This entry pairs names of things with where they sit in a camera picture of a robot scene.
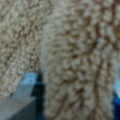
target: fuzzy texture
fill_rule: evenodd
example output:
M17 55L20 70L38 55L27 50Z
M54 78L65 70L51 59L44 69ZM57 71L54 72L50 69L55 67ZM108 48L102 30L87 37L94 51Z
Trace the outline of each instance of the fuzzy texture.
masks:
M42 26L52 5L50 0L0 0L0 8L0 98L3 98L15 90L25 72L39 72Z
M61 0L41 43L48 120L112 120L119 50L119 0Z

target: gray surface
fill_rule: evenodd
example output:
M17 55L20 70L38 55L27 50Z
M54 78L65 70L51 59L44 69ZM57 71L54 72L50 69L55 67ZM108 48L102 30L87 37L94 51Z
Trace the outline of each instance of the gray surface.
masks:
M31 97L37 73L27 73L15 93L0 100L0 120L36 120L36 99Z

